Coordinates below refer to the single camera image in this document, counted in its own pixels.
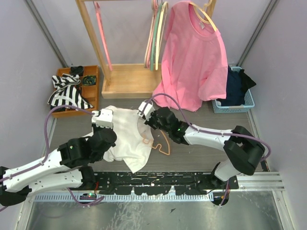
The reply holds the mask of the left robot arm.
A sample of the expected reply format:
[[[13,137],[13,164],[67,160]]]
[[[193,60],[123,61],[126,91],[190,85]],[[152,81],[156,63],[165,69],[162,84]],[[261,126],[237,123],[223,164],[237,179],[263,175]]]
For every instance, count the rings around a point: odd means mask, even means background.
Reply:
[[[96,184],[91,163],[116,144],[117,135],[102,128],[92,135],[73,138],[57,149],[26,165],[0,168],[0,204],[4,207],[22,203],[40,192],[76,188],[90,190]]]

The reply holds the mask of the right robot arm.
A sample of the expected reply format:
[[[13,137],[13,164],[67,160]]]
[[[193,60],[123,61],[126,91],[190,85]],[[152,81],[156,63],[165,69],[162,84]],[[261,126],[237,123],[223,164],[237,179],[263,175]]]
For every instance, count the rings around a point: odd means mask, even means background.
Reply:
[[[233,130],[215,130],[180,121],[167,107],[150,109],[140,116],[153,129],[168,134],[177,144],[202,145],[226,153],[228,159],[219,162],[210,175],[214,188],[220,189],[238,174],[252,176],[265,152],[264,146],[242,126]]]

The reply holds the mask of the yellow hanger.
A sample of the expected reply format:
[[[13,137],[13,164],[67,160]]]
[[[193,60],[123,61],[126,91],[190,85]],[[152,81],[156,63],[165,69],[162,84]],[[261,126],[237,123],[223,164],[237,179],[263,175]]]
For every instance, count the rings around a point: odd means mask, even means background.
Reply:
[[[160,49],[162,44],[162,38],[165,28],[165,21],[167,17],[167,11],[168,11],[168,2],[162,2],[161,10],[160,10],[160,17],[158,22],[158,28],[157,28],[157,37],[156,37],[156,50],[155,50],[155,70],[158,70],[159,66],[159,56],[160,56]]]

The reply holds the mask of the white t shirt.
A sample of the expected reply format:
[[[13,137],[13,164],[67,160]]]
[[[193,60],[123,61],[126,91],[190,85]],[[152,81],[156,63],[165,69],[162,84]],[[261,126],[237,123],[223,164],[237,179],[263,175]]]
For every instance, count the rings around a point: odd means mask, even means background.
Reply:
[[[96,157],[107,162],[124,161],[132,173],[142,169],[151,147],[142,142],[141,133],[152,139],[151,128],[144,124],[137,110],[108,106],[113,111],[113,129],[94,127],[89,142]]]

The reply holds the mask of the orange hanger with metal hook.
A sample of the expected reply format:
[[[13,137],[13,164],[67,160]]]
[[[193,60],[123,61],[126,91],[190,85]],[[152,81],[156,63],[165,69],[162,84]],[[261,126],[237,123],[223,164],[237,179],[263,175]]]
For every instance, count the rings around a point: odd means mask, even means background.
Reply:
[[[148,139],[145,132],[141,133],[141,137],[142,137],[142,142],[148,146],[151,147],[151,149],[153,150],[158,150],[159,153],[162,153],[166,156],[170,156],[171,155],[171,146],[170,146],[170,142],[166,136],[166,134],[160,130],[161,135],[163,136],[166,144],[167,144],[167,151],[163,150],[163,145],[161,143],[154,143],[154,139]]]

